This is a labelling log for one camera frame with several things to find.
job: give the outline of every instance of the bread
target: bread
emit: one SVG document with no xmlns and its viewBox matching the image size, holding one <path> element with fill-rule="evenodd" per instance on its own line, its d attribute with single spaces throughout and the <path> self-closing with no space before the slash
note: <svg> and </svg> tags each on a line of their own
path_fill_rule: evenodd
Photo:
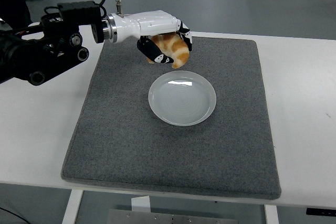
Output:
<svg viewBox="0 0 336 224">
<path fill-rule="evenodd" d="M 163 54 L 174 60 L 173 68 L 180 68 L 188 61 L 188 45 L 177 33 L 155 35 L 151 40 L 158 46 Z"/>
</svg>

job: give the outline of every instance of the table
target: table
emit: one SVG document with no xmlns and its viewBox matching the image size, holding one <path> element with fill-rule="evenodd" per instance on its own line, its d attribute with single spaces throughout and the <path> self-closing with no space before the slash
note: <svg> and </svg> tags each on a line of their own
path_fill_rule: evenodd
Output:
<svg viewBox="0 0 336 224">
<path fill-rule="evenodd" d="M 197 33 L 257 43 L 282 187 L 276 200 L 120 191 L 66 182 L 60 172 L 102 44 L 80 27 L 89 59 L 35 87 L 0 85 L 0 183 L 253 204 L 336 206 L 336 41 Z"/>
</svg>

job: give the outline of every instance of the plate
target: plate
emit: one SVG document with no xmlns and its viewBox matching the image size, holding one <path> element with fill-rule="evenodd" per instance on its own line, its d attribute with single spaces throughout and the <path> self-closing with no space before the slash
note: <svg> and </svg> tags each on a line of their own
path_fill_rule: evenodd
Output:
<svg viewBox="0 0 336 224">
<path fill-rule="evenodd" d="M 216 93 L 199 74 L 172 71 L 153 82 L 148 101 L 154 114 L 164 122 L 190 126 L 211 115 L 216 106 Z"/>
</svg>

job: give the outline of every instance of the gray floor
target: gray floor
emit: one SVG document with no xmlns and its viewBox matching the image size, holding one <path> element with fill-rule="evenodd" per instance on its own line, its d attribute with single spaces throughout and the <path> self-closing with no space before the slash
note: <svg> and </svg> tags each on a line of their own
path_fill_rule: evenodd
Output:
<svg viewBox="0 0 336 224">
<path fill-rule="evenodd" d="M 86 0 L 27 0 L 27 5 L 32 20 L 38 22 L 44 14 L 44 7 L 74 1 Z M 115 12 L 114 5 L 114 0 L 107 0 L 105 7 L 108 12 Z M 192 31 L 336 39 L 336 0 L 123 0 L 123 9 L 125 13 L 162 9 L 181 19 Z M 60 216 L 64 214 L 68 195 L 68 190 L 55 191 L 55 189 L 24 186 L 9 188 L 7 185 L 0 185 L 0 207 L 7 207 L 22 214 L 32 223 L 61 223 Z M 84 207 L 94 209 L 96 203 L 100 202 L 99 197 L 101 202 L 104 202 L 111 195 L 91 195 L 91 200 L 90 194 L 87 196 L 83 203 L 86 205 L 81 206 L 81 211 Z M 121 199 L 121 196 L 116 197 L 115 200 L 122 202 L 129 200 L 129 196 L 125 199 Z M 213 202 L 205 203 L 206 207 L 203 208 L 198 202 L 173 201 L 165 205 L 164 199 L 157 199 L 157 210 L 173 211 L 175 214 L 183 214 L 186 211 L 214 213 L 211 205 Z M 336 223 L 334 217 L 306 216 L 303 208 L 280 207 L 278 210 L 281 224 L 327 224 L 331 221 Z M 216 211 L 225 213 L 224 208 L 223 211 L 222 208 Z M 91 215 L 90 218 L 91 223 L 104 223 L 95 221 L 100 218 L 99 216 Z M 9 219 L 5 213 L 0 212 L 0 223 L 23 222 Z"/>
<path fill-rule="evenodd" d="M 60 224 L 63 221 L 71 191 L 57 188 L 0 184 L 0 207 L 31 224 Z M 25 223 L 0 210 L 1 224 Z"/>
</svg>

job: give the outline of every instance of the felt mat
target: felt mat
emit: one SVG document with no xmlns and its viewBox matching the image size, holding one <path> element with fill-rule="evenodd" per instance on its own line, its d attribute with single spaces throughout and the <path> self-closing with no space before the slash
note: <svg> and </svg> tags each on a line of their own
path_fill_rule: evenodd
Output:
<svg viewBox="0 0 336 224">
<path fill-rule="evenodd" d="M 257 45 L 193 38 L 179 70 L 206 78 L 217 104 L 204 122 L 167 124 L 148 91 L 171 65 L 149 64 L 137 40 L 105 41 L 61 176 L 115 189 L 276 199 L 281 194 Z"/>
</svg>

